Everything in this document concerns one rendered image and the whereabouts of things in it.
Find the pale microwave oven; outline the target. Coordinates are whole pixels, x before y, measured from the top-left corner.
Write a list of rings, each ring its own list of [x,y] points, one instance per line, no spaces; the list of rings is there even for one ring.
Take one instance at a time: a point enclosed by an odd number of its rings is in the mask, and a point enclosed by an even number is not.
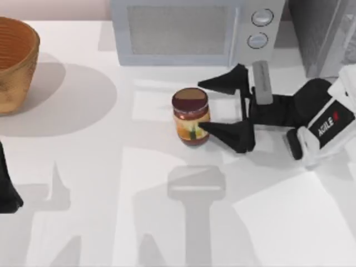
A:
[[[234,31],[235,44],[233,49],[233,61],[231,65],[227,67],[239,63],[250,65],[255,61],[270,60],[274,50],[285,1],[286,0],[243,0],[243,5],[239,11],[237,27]],[[251,16],[255,11],[265,8],[273,12],[274,19],[267,26],[258,27],[252,23]],[[269,42],[264,48],[254,50],[247,45],[247,38],[258,32],[265,33],[269,37]]]

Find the round grey microwave knob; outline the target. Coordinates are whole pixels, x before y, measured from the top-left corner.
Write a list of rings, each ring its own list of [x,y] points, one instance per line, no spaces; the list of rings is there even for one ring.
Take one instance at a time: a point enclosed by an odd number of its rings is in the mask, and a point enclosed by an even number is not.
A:
[[[252,34],[247,38],[247,45],[254,50],[264,48],[268,44],[268,42],[269,37],[263,32]]]
[[[258,27],[264,27],[270,24],[274,19],[274,14],[270,9],[261,9],[255,11],[251,16],[251,21]]]

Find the red sauce jar, brown lid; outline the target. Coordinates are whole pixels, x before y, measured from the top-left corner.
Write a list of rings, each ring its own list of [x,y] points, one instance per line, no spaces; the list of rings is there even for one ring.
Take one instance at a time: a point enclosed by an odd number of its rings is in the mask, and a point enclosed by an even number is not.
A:
[[[210,122],[209,98],[196,87],[183,88],[172,96],[173,116],[180,140],[189,146],[198,146],[209,139],[209,133],[199,127]]]

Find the microwave door with mesh window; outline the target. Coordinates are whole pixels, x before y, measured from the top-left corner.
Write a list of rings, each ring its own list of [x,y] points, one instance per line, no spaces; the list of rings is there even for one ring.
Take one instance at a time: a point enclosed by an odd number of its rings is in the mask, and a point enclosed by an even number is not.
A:
[[[110,0],[122,66],[229,66],[243,0]]]

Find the woven brown basket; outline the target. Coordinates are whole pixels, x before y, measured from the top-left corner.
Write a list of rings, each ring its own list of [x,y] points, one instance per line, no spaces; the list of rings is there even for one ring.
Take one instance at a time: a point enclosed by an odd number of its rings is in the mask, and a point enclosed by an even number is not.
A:
[[[0,115],[24,103],[37,67],[40,37],[29,24],[0,17]]]

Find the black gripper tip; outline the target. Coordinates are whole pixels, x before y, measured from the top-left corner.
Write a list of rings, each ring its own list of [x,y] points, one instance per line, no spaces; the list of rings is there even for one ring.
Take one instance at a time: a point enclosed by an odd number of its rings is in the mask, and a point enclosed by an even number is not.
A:
[[[14,214],[24,204],[10,178],[2,142],[0,141],[0,214]]]

